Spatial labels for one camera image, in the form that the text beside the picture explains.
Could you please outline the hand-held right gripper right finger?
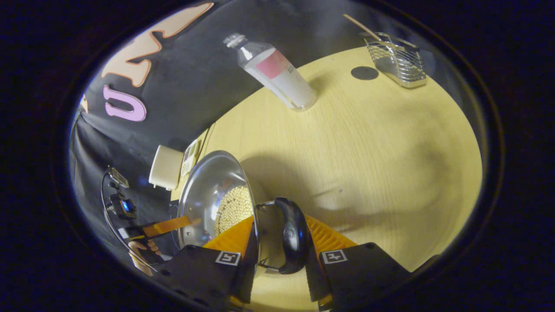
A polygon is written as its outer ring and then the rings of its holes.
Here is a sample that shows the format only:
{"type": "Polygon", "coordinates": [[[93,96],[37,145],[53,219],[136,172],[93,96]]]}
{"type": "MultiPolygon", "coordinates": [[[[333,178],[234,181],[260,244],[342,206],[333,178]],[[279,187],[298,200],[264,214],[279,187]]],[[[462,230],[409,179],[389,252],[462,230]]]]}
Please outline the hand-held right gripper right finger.
{"type": "Polygon", "coordinates": [[[307,216],[310,232],[306,263],[312,301],[321,312],[350,312],[377,303],[411,276],[375,243],[356,244],[307,216]]]}

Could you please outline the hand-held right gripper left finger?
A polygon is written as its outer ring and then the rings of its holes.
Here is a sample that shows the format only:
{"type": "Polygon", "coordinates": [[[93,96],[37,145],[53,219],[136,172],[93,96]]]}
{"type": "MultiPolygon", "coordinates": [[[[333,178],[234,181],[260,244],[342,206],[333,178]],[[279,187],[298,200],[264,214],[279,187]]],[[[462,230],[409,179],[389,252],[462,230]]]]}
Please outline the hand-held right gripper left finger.
{"type": "Polygon", "coordinates": [[[257,254],[254,219],[248,217],[202,247],[185,246],[154,280],[205,310],[239,310],[250,303],[257,254]]]}

